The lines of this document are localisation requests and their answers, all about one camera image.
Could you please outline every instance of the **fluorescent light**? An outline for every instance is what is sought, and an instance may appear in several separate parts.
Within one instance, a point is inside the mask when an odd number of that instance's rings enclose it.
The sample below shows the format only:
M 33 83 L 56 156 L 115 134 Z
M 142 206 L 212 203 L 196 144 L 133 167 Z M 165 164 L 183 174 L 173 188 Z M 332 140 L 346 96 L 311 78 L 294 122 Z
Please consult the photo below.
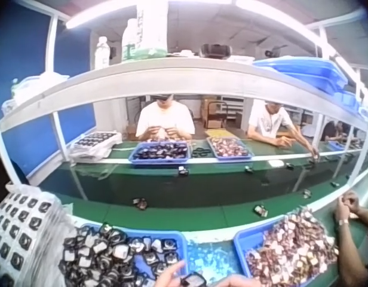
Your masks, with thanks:
M 333 57 L 336 54 L 336 50 L 325 40 L 321 37 L 317 36 L 315 33 L 310 31 L 305 25 L 301 22 L 297 21 L 296 19 L 290 17 L 286 13 L 271 7 L 265 3 L 256 0 L 237 0 L 236 6 L 240 7 L 241 9 L 245 9 L 267 18 L 273 19 L 282 23 L 283 25 L 291 28 L 292 30 L 300 33 L 306 39 L 313 42 L 315 45 L 321 47 L 322 49 L 326 50 L 326 53 Z
M 335 58 L 335 60 L 338 63 L 338 65 L 341 66 L 341 68 L 349 75 L 349 77 L 355 81 L 355 83 L 357 84 L 361 83 L 358 74 L 353 70 L 352 67 L 350 67 L 349 63 L 346 62 L 344 58 L 338 56 Z
M 232 0 L 169 0 L 171 2 L 202 2 L 209 4 L 231 4 Z M 136 5 L 137 0 L 108 0 L 86 9 L 72 17 L 67 23 L 68 29 L 75 28 L 105 14 Z
M 72 17 L 71 20 L 66 23 L 66 27 L 72 29 L 92 19 L 133 5 L 136 5 L 135 0 L 109 0 L 102 2 Z

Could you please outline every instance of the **metal shelf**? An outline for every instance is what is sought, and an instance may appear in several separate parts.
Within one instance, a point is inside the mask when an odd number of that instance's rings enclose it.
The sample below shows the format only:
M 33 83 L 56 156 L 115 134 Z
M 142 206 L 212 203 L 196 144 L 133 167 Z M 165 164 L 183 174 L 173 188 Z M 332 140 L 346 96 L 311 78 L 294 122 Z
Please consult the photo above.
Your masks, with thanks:
M 146 94 L 222 94 L 280 102 L 329 115 L 366 130 L 367 123 L 316 88 L 255 66 L 201 58 L 142 60 L 90 71 L 20 105 L 0 120 L 1 131 L 74 106 Z

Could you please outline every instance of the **worker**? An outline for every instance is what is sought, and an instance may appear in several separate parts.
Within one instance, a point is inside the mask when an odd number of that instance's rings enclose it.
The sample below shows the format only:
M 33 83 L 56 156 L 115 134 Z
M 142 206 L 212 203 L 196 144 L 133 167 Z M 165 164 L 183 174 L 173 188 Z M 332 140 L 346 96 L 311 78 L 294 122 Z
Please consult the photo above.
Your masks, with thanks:
M 294 141 L 293 139 L 284 136 L 276 138 L 280 125 L 287 127 L 290 135 L 310 151 L 313 157 L 318 157 L 318 151 L 296 130 L 282 104 L 254 100 L 247 132 L 249 139 L 280 148 L 289 148 Z
M 368 286 L 368 266 L 366 267 L 355 246 L 349 228 L 350 213 L 368 227 L 368 209 L 359 205 L 358 196 L 349 191 L 338 198 L 335 218 L 339 233 L 339 274 L 341 281 L 347 287 Z
M 341 141 L 344 138 L 343 132 L 341 121 L 338 121 L 336 124 L 334 121 L 329 121 L 323 129 L 321 141 Z
M 192 139 L 195 126 L 187 106 L 176 102 L 172 94 L 154 98 L 156 102 L 144 107 L 140 113 L 136 129 L 138 139 Z

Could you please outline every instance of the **water bottle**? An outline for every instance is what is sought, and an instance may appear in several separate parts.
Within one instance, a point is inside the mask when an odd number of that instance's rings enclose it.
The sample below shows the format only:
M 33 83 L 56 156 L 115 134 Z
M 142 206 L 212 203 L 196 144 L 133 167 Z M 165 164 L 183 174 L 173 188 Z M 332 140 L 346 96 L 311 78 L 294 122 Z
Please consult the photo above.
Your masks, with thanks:
M 137 1 L 136 59 L 165 57 L 167 48 L 168 0 Z
M 110 65 L 110 46 L 107 45 L 107 37 L 99 37 L 95 51 L 95 70 L 103 69 Z
M 137 19 L 129 19 L 122 37 L 122 62 L 133 60 L 137 42 Z

